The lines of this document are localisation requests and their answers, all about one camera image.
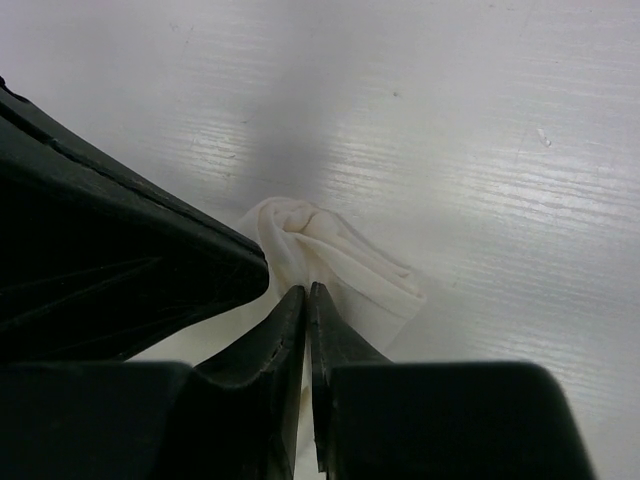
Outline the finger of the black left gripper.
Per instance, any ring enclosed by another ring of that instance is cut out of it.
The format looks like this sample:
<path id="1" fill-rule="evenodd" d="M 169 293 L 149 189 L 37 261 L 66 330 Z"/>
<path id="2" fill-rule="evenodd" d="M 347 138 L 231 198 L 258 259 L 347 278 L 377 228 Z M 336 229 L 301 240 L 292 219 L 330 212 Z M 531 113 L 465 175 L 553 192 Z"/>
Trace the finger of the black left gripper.
<path id="1" fill-rule="evenodd" d="M 2 89 L 3 362 L 126 360 L 268 284 L 253 241 Z"/>

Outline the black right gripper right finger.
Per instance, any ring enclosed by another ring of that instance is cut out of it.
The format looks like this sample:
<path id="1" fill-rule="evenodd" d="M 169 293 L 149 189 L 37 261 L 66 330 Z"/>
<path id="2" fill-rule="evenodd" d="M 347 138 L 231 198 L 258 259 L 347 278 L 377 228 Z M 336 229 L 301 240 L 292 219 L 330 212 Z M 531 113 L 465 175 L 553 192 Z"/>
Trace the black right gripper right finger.
<path id="1" fill-rule="evenodd" d="M 342 318 L 326 285 L 312 284 L 307 306 L 314 443 L 318 470 L 327 473 L 332 371 L 342 366 L 391 361 Z"/>

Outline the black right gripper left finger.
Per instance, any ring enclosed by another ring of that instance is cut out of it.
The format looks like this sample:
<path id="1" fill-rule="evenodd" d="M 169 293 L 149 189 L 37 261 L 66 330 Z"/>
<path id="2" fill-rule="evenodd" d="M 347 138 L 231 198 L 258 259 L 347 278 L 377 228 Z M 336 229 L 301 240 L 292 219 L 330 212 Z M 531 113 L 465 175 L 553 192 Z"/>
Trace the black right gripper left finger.
<path id="1" fill-rule="evenodd" d="M 213 453 L 225 479 L 291 479 L 306 340 L 306 292 L 294 286 L 267 317 L 195 370 L 216 390 Z"/>

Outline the white cloth napkin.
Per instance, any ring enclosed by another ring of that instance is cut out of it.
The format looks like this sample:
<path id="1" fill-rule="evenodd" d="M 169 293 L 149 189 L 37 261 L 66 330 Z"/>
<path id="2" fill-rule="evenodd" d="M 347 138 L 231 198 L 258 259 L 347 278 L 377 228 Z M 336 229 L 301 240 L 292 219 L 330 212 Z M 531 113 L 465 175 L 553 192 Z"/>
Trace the white cloth napkin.
<path id="1" fill-rule="evenodd" d="M 244 307 L 171 335 L 140 358 L 202 360 L 256 325 L 259 315 L 296 283 L 324 284 L 343 318 L 377 350 L 424 305 L 408 267 L 372 246 L 338 214 L 312 203 L 268 198 L 235 228 L 262 248 L 269 264 L 267 292 Z"/>

